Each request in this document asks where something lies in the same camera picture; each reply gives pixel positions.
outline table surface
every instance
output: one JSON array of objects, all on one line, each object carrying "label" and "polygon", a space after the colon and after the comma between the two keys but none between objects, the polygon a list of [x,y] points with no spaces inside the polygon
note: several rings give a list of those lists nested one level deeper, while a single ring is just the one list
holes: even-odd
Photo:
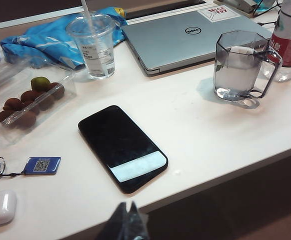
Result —
[{"label": "table surface", "polygon": [[[7,173],[21,171],[29,157],[62,157],[56,175],[0,179],[0,191],[17,196],[0,240],[64,238],[105,222],[120,202],[148,212],[291,155],[291,81],[274,82],[259,107],[244,109],[214,95],[213,62],[148,77],[126,42],[114,54],[113,76],[86,80],[78,73],[76,98],[17,144],[0,147]],[[80,120],[110,105],[169,159],[163,173],[132,194],[118,189],[78,130]]]}]

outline laptop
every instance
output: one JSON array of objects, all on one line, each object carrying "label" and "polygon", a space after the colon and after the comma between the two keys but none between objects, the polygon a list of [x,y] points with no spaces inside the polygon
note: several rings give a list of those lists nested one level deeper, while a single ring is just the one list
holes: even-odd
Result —
[{"label": "laptop", "polygon": [[129,24],[122,30],[148,75],[214,59],[217,40],[223,33],[244,30],[265,39],[272,35],[224,5]]}]

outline keychain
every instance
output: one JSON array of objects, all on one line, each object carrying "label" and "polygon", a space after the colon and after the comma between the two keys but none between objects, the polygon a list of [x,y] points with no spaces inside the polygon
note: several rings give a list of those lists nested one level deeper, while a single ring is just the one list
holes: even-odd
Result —
[{"label": "keychain", "polygon": [[24,169],[20,173],[4,174],[6,169],[5,159],[0,156],[0,178],[2,177],[15,177],[18,175],[46,175],[56,174],[61,157],[29,157]]}]

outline glass mug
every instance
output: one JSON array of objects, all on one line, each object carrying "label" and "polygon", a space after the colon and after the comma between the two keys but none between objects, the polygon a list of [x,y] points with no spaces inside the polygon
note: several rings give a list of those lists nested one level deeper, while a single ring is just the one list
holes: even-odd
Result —
[{"label": "glass mug", "polygon": [[[255,82],[263,61],[274,65],[274,70],[261,91],[255,88]],[[258,33],[240,30],[223,33],[216,43],[214,92],[232,102],[263,98],[281,65],[281,56]]]}]

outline clear plastic box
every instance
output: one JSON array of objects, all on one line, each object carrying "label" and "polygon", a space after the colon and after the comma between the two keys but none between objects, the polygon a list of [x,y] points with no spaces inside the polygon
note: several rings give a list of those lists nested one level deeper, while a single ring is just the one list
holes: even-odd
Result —
[{"label": "clear plastic box", "polygon": [[[28,58],[20,59],[14,64],[0,63],[0,112],[3,111],[3,106],[8,99],[20,99],[24,92],[32,90],[31,80],[33,78],[46,77],[51,83],[59,84],[47,92],[42,92],[28,106],[22,105],[25,106],[22,110],[16,110],[0,122],[0,135],[6,139],[7,144],[18,142],[77,95],[73,82],[73,70],[49,62],[45,62],[46,64],[42,68],[36,69],[32,67],[33,61],[33,58]],[[56,92],[60,91],[62,86],[64,95],[61,98],[60,96],[55,97]]]}]

